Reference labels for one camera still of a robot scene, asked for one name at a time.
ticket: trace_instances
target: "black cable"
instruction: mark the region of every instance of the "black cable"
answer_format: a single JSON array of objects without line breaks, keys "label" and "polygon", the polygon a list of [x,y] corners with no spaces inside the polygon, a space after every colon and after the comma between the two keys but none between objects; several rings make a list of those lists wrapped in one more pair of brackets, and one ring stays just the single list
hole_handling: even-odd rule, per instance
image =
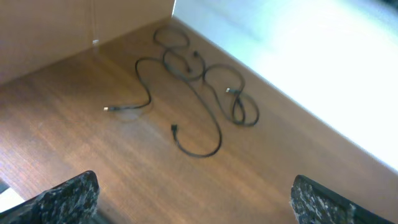
[{"label": "black cable", "polygon": [[[158,39],[159,33],[165,32],[165,31],[174,32],[175,34],[180,35],[181,37],[184,38],[185,42],[180,44],[180,45],[168,46],[167,44],[163,43],[162,41],[160,41]],[[254,99],[251,96],[243,93],[243,88],[245,86],[245,81],[244,81],[243,76],[235,68],[233,68],[233,67],[231,67],[229,65],[224,65],[224,64],[215,64],[215,65],[206,67],[206,63],[205,63],[205,60],[203,59],[203,57],[197,51],[194,51],[193,52],[193,57],[197,58],[200,61],[201,67],[202,67],[201,68],[202,71],[198,75],[194,75],[194,76],[190,75],[189,77],[187,77],[181,71],[179,71],[178,69],[174,68],[169,63],[167,63],[166,62],[166,57],[167,57],[168,54],[172,54],[175,58],[181,60],[184,63],[186,72],[193,73],[193,70],[189,66],[189,63],[188,63],[187,59],[184,56],[176,53],[176,50],[178,50],[178,49],[189,49],[189,47],[190,47],[190,39],[189,39],[188,35],[186,33],[184,33],[184,31],[179,29],[179,28],[172,27],[172,26],[165,26],[165,27],[161,27],[161,28],[157,29],[154,32],[153,41],[156,44],[159,44],[160,46],[162,46],[165,49],[165,51],[163,52],[162,58],[158,59],[158,58],[152,58],[152,57],[143,57],[143,58],[138,59],[136,61],[136,64],[135,64],[136,76],[137,76],[139,82],[144,87],[144,89],[145,89],[145,91],[147,93],[147,98],[148,98],[147,101],[145,103],[141,104],[141,105],[107,106],[107,107],[104,108],[105,111],[118,111],[118,110],[127,110],[127,109],[138,109],[138,108],[143,108],[143,107],[149,105],[152,102],[152,97],[150,95],[150,91],[149,91],[147,85],[142,81],[142,78],[141,78],[141,75],[139,74],[139,69],[138,69],[138,65],[140,64],[140,62],[143,62],[143,61],[146,61],[146,60],[150,60],[150,61],[155,61],[155,62],[161,63],[170,74],[172,74],[175,78],[178,78],[179,80],[183,81],[189,87],[189,89],[191,89],[191,91],[195,94],[195,96],[198,98],[200,103],[203,105],[203,107],[209,113],[209,115],[210,115],[211,119],[213,120],[213,122],[214,122],[214,124],[216,126],[216,129],[218,131],[219,140],[218,140],[218,145],[215,147],[215,149],[213,149],[208,154],[195,154],[195,153],[190,152],[189,150],[185,149],[180,144],[180,141],[178,140],[178,137],[177,137],[178,125],[177,124],[173,124],[171,126],[171,130],[172,130],[174,141],[175,141],[176,145],[178,146],[178,148],[181,151],[183,151],[184,153],[186,153],[187,155],[192,156],[192,157],[196,157],[196,158],[205,158],[205,157],[213,156],[214,154],[216,154],[219,151],[219,149],[220,149],[220,147],[222,145],[222,141],[223,141],[223,135],[222,135],[222,132],[221,132],[221,127],[220,127],[220,124],[217,122],[216,116],[211,111],[210,107],[206,104],[204,99],[198,94],[198,92],[190,84],[190,82],[192,82],[192,81],[196,81],[196,80],[199,80],[200,78],[202,78],[203,83],[214,94],[214,96],[216,98],[216,102],[218,103],[218,106],[220,107],[220,110],[222,111],[222,113],[224,114],[224,116],[226,117],[227,120],[231,121],[232,123],[234,123],[236,125],[240,125],[240,126],[254,126],[258,122],[259,115],[260,115],[259,108],[258,108],[256,102],[254,101]],[[223,69],[229,70],[230,72],[235,74],[239,78],[239,80],[241,82],[241,84],[240,84],[240,86],[239,86],[239,88],[237,90],[231,90],[230,88],[228,88],[227,91],[226,91],[227,93],[230,93],[230,94],[234,95],[234,100],[231,102],[231,115],[230,116],[225,112],[225,110],[221,106],[220,99],[218,98],[216,90],[206,80],[206,76],[208,75],[208,72],[211,71],[211,70],[214,70],[216,68],[223,68]],[[253,105],[254,109],[256,110],[256,118],[254,119],[254,121],[251,121],[249,123],[246,122],[246,111],[244,109],[244,105],[243,105],[243,102],[241,100],[242,97],[246,98],[250,102],[250,104]],[[240,110],[241,111],[241,114],[242,114],[242,118],[241,119],[236,118],[236,114],[235,114],[236,110]]]}]

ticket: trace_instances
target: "wooden floor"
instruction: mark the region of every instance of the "wooden floor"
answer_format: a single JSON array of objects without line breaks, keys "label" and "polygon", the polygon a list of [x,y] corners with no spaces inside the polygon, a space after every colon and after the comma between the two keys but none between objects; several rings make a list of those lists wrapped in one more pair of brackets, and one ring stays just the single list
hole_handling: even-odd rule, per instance
[{"label": "wooden floor", "polygon": [[[257,126],[229,123],[198,82],[224,143],[213,157],[186,156],[176,148],[170,124],[178,123],[182,144],[195,152],[216,146],[214,124],[185,84],[151,62],[141,67],[151,108],[105,113],[109,104],[145,100],[134,62],[161,54],[152,34],[168,22],[0,87],[0,178],[28,199],[93,170],[99,207],[116,223],[295,223],[290,188],[303,174],[398,222],[397,174],[189,30],[192,48],[208,64],[242,71],[245,92],[260,107]],[[222,92],[236,83],[223,71],[210,79],[228,106]]]}]

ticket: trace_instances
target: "cable plug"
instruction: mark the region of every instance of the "cable plug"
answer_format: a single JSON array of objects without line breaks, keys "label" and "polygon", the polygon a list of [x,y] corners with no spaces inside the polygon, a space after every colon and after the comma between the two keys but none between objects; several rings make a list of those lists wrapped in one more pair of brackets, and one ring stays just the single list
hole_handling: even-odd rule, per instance
[{"label": "cable plug", "polygon": [[121,110],[121,108],[118,106],[105,106],[104,107],[104,111],[118,111],[118,110]]},{"label": "cable plug", "polygon": [[172,124],[172,131],[175,133],[178,129],[178,126],[176,124]]},{"label": "cable plug", "polygon": [[239,93],[239,90],[232,90],[232,89],[230,89],[230,88],[227,88],[227,89],[225,90],[225,92],[226,92],[226,93],[237,94],[237,93]]}]

